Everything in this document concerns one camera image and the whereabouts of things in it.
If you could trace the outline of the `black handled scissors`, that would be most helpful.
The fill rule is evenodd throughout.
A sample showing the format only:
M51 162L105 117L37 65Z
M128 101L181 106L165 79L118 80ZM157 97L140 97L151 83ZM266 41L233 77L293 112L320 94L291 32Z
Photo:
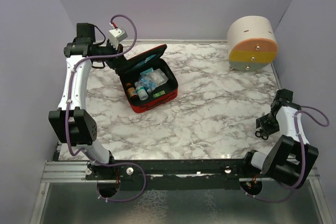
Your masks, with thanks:
M265 132L264 130L260 129L260 130L255 131L255 137L261 138L263 140L268 140L269 135L267 134L267 132Z

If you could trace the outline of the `brown bottle orange cap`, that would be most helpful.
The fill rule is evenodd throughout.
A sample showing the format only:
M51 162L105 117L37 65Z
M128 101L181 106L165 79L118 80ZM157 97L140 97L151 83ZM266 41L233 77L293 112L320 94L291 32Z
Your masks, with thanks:
M138 98L138 94L131 83L126 83L127 94L131 100L136 100Z

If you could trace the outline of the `small teal clear pouch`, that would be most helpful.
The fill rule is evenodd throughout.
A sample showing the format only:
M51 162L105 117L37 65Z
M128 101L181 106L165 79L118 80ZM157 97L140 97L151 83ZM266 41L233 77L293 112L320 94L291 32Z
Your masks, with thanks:
M150 73L150 72L152 72L152 71L153 71L153 68L150 68L150 69L147 69L147 70L142 71L142 72L140 73L140 75L143 76L143 75L148 74L148 73Z

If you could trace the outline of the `blue packets clear bag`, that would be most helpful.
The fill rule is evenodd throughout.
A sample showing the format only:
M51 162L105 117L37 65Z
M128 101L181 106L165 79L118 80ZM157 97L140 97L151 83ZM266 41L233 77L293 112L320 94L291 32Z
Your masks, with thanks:
M149 73L143 76L140 75L138 84L143 86L148 93L151 93L156 89L156 85L153 83Z

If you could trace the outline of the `red black medicine case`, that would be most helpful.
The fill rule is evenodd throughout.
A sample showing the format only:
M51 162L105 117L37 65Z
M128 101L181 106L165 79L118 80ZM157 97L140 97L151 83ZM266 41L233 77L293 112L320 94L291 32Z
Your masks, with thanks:
M129 60L119 60L115 72L135 113L151 110L177 97L178 81L162 59L166 49L167 45L163 44Z

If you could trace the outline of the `clear bottle green label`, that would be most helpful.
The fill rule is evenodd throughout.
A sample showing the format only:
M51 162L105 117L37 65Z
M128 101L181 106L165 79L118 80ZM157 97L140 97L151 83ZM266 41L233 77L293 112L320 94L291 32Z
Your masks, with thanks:
M141 101L144 101L149 97L149 95L147 94L147 92L146 92L146 90L143 86L136 87L136 92L137 92L138 97Z

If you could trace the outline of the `white gauze clear bag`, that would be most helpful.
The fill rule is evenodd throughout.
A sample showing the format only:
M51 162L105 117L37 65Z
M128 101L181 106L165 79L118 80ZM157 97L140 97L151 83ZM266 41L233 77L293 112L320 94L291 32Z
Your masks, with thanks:
M157 87L167 83L168 81L167 75L161 69L153 70L149 73L149 76Z

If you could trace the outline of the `small green box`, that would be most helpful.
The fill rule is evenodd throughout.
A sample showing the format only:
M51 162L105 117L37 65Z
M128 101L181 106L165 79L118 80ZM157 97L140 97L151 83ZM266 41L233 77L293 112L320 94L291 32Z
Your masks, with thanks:
M164 90L162 90L162 91L160 91L160 92L158 92L158 93L155 93L155 94L153 95L153 97L154 97L154 98L158 98L158 97L160 97L160 96L162 96L162 95L165 95L165 91L164 91Z

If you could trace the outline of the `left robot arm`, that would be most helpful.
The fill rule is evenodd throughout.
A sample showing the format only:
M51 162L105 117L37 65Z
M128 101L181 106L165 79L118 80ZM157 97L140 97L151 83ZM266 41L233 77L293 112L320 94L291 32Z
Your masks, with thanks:
M127 33L115 24L111 27L109 36L96 42L96 25L77 24L76 37L64 48L67 72L63 94L57 109L48 114L52 128L69 153L77 156L82 152L91 165L98 166L104 179L115 175L116 166L111 152L97 140L97 124L86 110L86 91L93 62L104 62L104 56L123 51L120 42L127 38Z

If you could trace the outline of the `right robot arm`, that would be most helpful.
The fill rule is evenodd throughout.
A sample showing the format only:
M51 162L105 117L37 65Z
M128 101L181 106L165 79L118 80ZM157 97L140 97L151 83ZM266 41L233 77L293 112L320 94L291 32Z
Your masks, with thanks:
M307 140L301 106L292 100L292 91L278 90L270 112L256 119L256 137L266 140L277 132L281 136L268 154L252 150L245 155L241 171L246 177L261 172L290 189L300 188L306 180L319 151Z

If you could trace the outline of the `round pastel drawer cabinet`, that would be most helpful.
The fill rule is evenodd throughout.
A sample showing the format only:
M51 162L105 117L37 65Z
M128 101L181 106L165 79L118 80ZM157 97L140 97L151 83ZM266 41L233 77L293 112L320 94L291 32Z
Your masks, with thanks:
M257 71L272 63L278 44L270 21L262 16L245 16L234 21L227 32L229 65L239 71Z

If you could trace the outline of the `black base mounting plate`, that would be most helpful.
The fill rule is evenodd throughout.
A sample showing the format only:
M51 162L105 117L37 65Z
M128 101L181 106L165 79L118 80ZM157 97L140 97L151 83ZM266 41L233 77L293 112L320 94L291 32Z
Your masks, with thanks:
M126 191L239 190L241 182L264 175L238 159L116 160L112 166L88 165L86 180L120 186Z

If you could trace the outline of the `aluminium frame rail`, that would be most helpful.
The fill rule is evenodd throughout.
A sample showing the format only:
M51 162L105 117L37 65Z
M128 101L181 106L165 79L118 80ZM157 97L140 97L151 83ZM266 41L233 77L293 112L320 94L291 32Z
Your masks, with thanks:
M223 175L229 179L250 179L254 177L254 172L243 174L238 170L238 165L233 159L224 166L219 167L219 162L207 159L201 162L201 168L187 170L186 166L180 170L173 171L168 168L177 161L170 160L148 160L138 162L138 165L144 170L141 172L139 168L133 165L121 165L112 171L110 167L91 167L89 161L69 161L69 162L47 162L44 167L42 180L45 182L78 182L78 181L98 181L102 183L116 181L119 179L131 179L134 175L147 175L149 179L173 177L173 178L199 178L210 177L215 175Z

